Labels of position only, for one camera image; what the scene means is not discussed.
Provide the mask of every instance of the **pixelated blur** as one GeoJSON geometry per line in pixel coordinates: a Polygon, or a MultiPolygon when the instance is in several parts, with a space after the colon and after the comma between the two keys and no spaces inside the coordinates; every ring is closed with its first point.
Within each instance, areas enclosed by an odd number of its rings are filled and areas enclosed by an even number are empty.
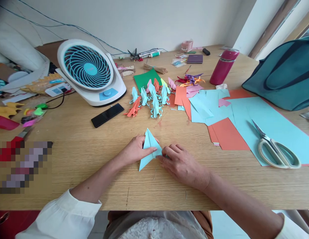
{"type": "Polygon", "coordinates": [[[51,141],[16,143],[2,142],[0,148],[0,194],[22,194],[34,175],[48,172],[51,141]]]}

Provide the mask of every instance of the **desk fan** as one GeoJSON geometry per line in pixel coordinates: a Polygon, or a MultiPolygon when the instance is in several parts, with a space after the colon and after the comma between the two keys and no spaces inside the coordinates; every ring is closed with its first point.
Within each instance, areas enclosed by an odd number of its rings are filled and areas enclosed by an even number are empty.
{"type": "Polygon", "coordinates": [[[57,58],[57,73],[94,107],[110,105],[127,92],[111,55],[89,42],[67,40],[59,46],[57,58]]]}

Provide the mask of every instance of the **red water bottle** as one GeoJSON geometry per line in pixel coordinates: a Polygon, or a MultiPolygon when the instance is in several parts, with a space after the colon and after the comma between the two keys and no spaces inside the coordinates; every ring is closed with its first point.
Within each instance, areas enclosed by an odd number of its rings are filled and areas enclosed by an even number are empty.
{"type": "Polygon", "coordinates": [[[227,49],[222,53],[210,78],[212,85],[221,85],[223,83],[239,54],[240,52],[236,49],[227,49]]]}

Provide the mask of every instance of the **notebook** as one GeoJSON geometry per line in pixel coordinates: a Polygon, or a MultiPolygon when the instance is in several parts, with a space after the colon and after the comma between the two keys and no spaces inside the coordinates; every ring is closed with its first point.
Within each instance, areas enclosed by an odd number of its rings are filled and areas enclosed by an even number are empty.
{"type": "Polygon", "coordinates": [[[187,63],[202,64],[203,63],[203,55],[189,55],[187,63]]]}

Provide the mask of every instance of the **smartphone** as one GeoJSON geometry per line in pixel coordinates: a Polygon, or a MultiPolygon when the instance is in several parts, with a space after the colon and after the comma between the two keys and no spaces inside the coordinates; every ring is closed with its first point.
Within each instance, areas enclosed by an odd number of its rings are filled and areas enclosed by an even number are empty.
{"type": "Polygon", "coordinates": [[[96,117],[91,119],[92,124],[95,128],[98,128],[103,123],[107,122],[111,118],[115,117],[117,114],[122,112],[124,108],[120,104],[116,104],[113,107],[110,107],[100,115],[97,115],[96,117]]]}

